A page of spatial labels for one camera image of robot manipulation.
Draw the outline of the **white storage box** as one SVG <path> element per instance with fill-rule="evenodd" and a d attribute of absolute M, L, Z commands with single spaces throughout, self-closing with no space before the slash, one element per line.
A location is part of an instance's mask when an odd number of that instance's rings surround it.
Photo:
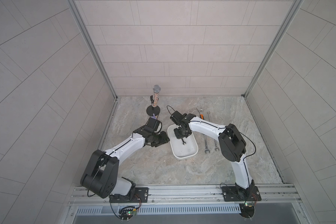
<path fill-rule="evenodd" d="M 177 139 L 174 133 L 176 128 L 178 128 L 177 125 L 171 125 L 167 129 L 174 157 L 178 160 L 185 160 L 195 156 L 199 149 L 194 134 L 191 134 L 188 138 Z"/>

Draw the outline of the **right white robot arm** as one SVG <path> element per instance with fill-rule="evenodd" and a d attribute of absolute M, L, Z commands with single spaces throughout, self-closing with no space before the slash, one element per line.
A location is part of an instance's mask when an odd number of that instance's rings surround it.
<path fill-rule="evenodd" d="M 233 125 L 227 126 L 211 123 L 194 114 L 176 112 L 170 119 L 178 125 L 174 129 L 177 139 L 187 138 L 192 132 L 199 132 L 219 142 L 220 152 L 224 158 L 231 162 L 235 174 L 235 184 L 242 189 L 252 188 L 253 179 L 245 163 L 246 141 L 242 134 Z"/>

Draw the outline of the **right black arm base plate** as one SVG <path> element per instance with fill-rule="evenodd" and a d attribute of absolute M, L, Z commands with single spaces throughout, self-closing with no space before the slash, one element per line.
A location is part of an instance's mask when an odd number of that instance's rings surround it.
<path fill-rule="evenodd" d="M 225 202 L 248 202 L 255 203 L 261 201 L 261 195 L 257 186 L 243 189 L 240 186 L 221 186 Z"/>

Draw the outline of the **orange handled adjustable wrench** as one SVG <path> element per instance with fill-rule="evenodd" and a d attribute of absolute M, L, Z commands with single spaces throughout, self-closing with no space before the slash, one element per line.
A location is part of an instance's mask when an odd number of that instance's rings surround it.
<path fill-rule="evenodd" d="M 200 107 L 198 107 L 197 110 L 198 110 L 198 112 L 199 112 L 199 117 L 200 117 L 200 119 L 203 119 L 203 120 L 204 120 L 203 109 L 200 108 Z"/>

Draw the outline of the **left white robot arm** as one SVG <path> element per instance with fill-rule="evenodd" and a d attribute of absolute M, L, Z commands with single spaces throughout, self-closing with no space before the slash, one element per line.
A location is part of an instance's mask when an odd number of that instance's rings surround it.
<path fill-rule="evenodd" d="M 113 148 L 94 151 L 80 184 L 101 198 L 113 196 L 120 201 L 131 201 L 135 194 L 135 183 L 127 178 L 118 177 L 120 164 L 146 145 L 158 147 L 168 142 L 169 137 L 164 131 L 155 133 L 137 129 L 130 137 Z"/>

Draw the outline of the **long silver wrench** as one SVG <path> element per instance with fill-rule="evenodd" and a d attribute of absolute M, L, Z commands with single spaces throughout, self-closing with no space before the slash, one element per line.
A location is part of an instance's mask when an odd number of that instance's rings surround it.
<path fill-rule="evenodd" d="M 210 151 L 210 149 L 209 149 L 209 147 L 208 147 L 208 141 L 207 141 L 207 136 L 206 136 L 206 135 L 204 135 L 204 145 L 205 145 L 205 150 L 204 150 L 204 152 L 205 152 L 206 154 L 210 154 L 211 151 Z"/>

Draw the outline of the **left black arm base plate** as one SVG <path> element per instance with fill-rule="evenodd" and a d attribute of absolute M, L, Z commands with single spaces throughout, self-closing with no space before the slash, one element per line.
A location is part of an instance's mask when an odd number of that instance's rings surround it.
<path fill-rule="evenodd" d="M 141 188 L 135 187 L 129 191 L 129 193 L 125 196 L 123 195 L 110 195 L 109 202 L 110 203 L 146 203 L 147 197 L 149 193 L 149 188 Z"/>

